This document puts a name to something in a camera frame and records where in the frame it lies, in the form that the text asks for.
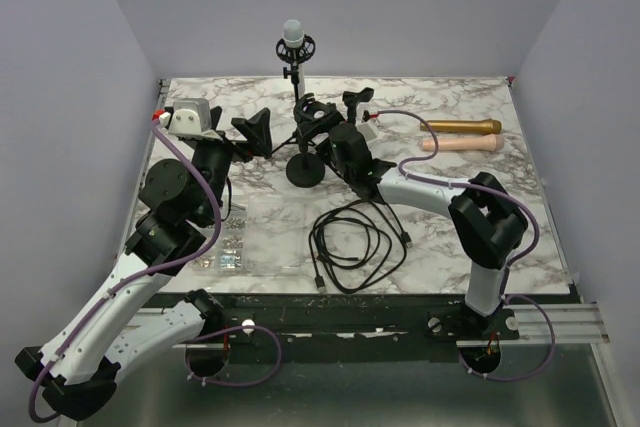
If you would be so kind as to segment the black round-base clip stand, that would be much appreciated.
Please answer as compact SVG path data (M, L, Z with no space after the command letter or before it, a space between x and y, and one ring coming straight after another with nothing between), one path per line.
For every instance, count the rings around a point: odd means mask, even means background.
M347 108L346 121L350 124L356 123L358 106L361 103L368 103L374 96L374 89L366 87L359 92L344 91L342 102Z

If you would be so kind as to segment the black round-base shockmount stand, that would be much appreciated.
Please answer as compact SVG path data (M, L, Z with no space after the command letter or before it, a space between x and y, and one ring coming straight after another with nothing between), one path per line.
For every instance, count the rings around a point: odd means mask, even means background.
M308 107L319 108L320 106L327 106L317 101L313 93L305 94L303 99L304 106L302 107L302 111ZM286 165L286 177L288 181L296 187L311 188L317 186L324 179L325 164L316 154L309 152L309 145L307 160L308 166L303 167L301 155L298 152Z

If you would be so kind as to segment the black tripod shockmount stand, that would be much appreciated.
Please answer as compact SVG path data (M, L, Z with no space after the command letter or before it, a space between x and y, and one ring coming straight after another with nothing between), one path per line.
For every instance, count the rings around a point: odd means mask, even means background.
M298 96L298 92L297 92L297 84L299 83L298 65L302 67L305 62L309 61L314 56L315 52L316 52L316 43L314 39L306 33L304 35L303 45L297 49L292 49L285 45L285 42L283 40L283 32L282 32L281 39L276 43L276 55L282 62L285 63L285 66L283 67L283 78L289 79L293 86L293 92L294 92L293 113L294 113L294 120L296 121L296 125L297 125L297 114L302 111L302 107L304 106L303 97L306 94L305 93L302 97ZM282 142L280 145L278 145L273 149L272 155L278 152L282 147L290 145L293 140L295 140L297 144L297 127L296 127L296 131L291 135L289 139ZM299 154L301 155L302 166L307 167L308 151L301 152L299 150Z

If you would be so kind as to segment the white grey microphone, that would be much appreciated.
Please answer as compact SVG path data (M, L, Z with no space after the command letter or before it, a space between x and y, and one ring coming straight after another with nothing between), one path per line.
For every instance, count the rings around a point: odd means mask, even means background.
M296 19L287 20L283 26L283 40L285 45L292 49L297 49L303 45L304 30L301 23ZM298 96L302 97L306 93L305 78L302 67L298 65L298 80L297 92Z

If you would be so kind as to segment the gold microphone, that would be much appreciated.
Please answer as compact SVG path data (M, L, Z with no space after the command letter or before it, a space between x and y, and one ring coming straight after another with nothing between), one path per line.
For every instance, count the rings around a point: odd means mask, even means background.
M502 123L498 120L429 120L420 123L422 131L432 129L440 133L461 133L474 135L500 134Z

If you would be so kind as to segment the pink microphone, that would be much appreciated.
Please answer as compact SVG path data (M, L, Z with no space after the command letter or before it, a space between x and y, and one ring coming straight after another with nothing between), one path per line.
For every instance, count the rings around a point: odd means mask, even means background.
M499 134L479 137L442 138L438 141L424 139L420 147L426 152L486 151L496 152L504 147L504 138Z

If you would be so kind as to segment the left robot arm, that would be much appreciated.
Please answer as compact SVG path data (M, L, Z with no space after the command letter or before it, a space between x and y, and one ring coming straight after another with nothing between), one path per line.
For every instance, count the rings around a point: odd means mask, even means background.
M221 309L203 290L136 329L127 326L188 262L216 244L231 164L272 153L269 109L232 119L241 140L218 130L221 114L204 99L177 101L154 114L152 134L173 155L146 174L138 198L147 212L74 319L44 345L25 347L15 358L33 383L29 415L34 422L85 420L106 405L128 374L159 353L220 334Z

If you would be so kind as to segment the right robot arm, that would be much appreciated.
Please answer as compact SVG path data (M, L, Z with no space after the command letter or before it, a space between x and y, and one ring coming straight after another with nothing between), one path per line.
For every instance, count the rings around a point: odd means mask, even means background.
M412 207L453 223L471 261L466 309L459 317L461 329L474 339L493 331L509 267L533 248L520 253L515 250L528 227L533 227L534 238L539 238L531 211L487 172L469 180L421 175L406 169L415 158L395 164L373 157L364 134L342 118L331 120L326 133L318 156L359 200Z

